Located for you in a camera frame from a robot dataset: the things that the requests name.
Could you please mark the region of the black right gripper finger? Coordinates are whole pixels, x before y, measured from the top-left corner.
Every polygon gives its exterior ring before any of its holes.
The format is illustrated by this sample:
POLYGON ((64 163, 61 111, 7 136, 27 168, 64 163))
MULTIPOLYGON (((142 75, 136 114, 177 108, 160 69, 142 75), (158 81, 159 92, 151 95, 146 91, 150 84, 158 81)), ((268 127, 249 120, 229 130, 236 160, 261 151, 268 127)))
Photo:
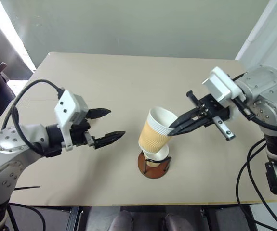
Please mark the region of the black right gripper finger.
POLYGON ((197 120, 200 117, 200 113, 201 113, 201 110, 196 107, 194 109, 191 109, 190 111, 182 114, 181 116, 179 116, 170 126, 169 128, 175 128, 177 125, 180 125, 181 123, 183 122, 186 122, 188 120, 197 120))
POLYGON ((196 129, 198 129, 201 126, 208 125, 209 123, 212 123, 211 120, 207 117, 201 117, 197 120, 188 120, 186 122, 181 123, 180 125, 177 125, 169 134, 168 136, 177 136, 185 133, 192 132, 196 129))

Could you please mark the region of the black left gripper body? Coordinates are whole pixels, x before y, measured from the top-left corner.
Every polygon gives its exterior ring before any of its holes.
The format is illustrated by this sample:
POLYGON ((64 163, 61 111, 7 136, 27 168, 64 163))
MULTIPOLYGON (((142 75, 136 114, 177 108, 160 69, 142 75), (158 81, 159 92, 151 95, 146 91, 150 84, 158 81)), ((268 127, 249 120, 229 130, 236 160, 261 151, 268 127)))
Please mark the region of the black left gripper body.
POLYGON ((91 128, 88 120, 84 118, 79 124, 73 124, 70 128, 70 136, 74 146, 95 145, 94 137, 89 133, 91 128))

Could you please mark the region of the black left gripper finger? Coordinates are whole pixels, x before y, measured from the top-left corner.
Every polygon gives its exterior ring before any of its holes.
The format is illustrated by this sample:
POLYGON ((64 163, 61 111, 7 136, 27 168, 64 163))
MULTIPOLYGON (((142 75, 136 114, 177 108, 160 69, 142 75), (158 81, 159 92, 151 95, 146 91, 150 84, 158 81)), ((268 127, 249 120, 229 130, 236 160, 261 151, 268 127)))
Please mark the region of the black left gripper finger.
POLYGON ((114 131, 110 132, 108 134, 105 134, 103 137, 100 138, 94 138, 94 149, 99 149, 105 146, 108 146, 118 139, 120 139, 126 132, 125 131, 114 131))
POLYGON ((85 118, 86 119, 98 119, 111 113, 111 110, 106 108, 94 108, 89 109, 85 118))

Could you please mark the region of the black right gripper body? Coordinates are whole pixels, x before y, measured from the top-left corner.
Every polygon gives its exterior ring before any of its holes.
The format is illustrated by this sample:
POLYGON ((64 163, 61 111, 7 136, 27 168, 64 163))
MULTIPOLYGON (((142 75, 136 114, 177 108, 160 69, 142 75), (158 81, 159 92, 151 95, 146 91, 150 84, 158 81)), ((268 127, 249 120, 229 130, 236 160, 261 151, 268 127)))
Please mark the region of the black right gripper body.
POLYGON ((190 90, 187 92, 186 96, 194 103, 196 107, 201 110, 200 117, 204 116, 211 120, 212 123, 209 123, 204 127, 208 127, 214 124, 227 141, 235 138, 234 133, 224 123, 231 116, 229 107, 223 107, 222 105, 220 105, 220 103, 217 102, 211 94, 208 94, 201 99, 197 99, 196 96, 193 94, 193 91, 190 90))

